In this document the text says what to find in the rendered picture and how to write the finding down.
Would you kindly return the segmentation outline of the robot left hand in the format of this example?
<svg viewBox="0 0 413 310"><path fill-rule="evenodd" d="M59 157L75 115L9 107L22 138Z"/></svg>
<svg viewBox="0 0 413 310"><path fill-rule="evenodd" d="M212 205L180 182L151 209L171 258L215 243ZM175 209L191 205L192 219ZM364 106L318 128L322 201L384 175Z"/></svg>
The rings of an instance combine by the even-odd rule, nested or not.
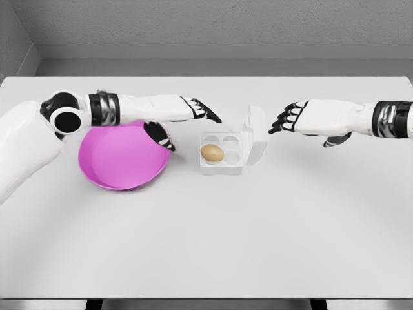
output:
<svg viewBox="0 0 413 310"><path fill-rule="evenodd" d="M143 128L154 142L172 152L176 148L161 125L162 122L209 119L222 123L217 114L196 98L178 95L156 95L146 98L148 101L143 116Z"/></svg>

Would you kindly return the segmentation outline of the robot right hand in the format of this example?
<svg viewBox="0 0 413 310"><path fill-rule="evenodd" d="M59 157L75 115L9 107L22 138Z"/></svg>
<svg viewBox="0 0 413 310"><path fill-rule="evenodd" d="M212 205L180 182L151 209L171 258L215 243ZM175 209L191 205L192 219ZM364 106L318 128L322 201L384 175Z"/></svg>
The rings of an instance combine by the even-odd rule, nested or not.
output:
<svg viewBox="0 0 413 310"><path fill-rule="evenodd" d="M352 135L351 121L356 104L349 101L311 99L297 101L271 125L269 134L281 131L298 132L305 136L324 136L325 148L340 145Z"/></svg>

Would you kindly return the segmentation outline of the brown egg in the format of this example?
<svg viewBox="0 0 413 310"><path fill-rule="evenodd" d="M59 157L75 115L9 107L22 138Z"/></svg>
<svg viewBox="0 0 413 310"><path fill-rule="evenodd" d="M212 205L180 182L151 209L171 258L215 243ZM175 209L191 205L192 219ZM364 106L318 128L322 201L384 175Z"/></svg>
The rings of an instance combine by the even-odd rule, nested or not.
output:
<svg viewBox="0 0 413 310"><path fill-rule="evenodd" d="M223 149L214 144L203 145L200 152L202 157L209 162L220 162L225 157Z"/></svg>

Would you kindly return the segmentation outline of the white egg box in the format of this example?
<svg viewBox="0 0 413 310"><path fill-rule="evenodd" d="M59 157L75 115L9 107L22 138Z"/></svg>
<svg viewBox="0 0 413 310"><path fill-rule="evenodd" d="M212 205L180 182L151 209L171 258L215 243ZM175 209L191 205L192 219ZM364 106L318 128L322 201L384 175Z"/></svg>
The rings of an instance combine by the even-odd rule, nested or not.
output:
<svg viewBox="0 0 413 310"><path fill-rule="evenodd" d="M221 161L208 161L200 156L200 171L203 175L239 175L245 165L256 164L268 144L267 118L265 111L251 105L248 107L243 128L239 132L204 132L200 147L215 145L223 151Z"/></svg>

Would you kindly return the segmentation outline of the pink round plate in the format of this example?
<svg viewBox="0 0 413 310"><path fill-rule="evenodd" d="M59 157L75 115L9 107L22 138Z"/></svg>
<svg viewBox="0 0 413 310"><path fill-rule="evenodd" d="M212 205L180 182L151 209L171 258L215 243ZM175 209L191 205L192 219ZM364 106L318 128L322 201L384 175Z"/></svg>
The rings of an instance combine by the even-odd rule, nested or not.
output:
<svg viewBox="0 0 413 310"><path fill-rule="evenodd" d="M78 163L92 183L116 191L146 184L166 166L171 152L154 142L143 121L92 127L84 136Z"/></svg>

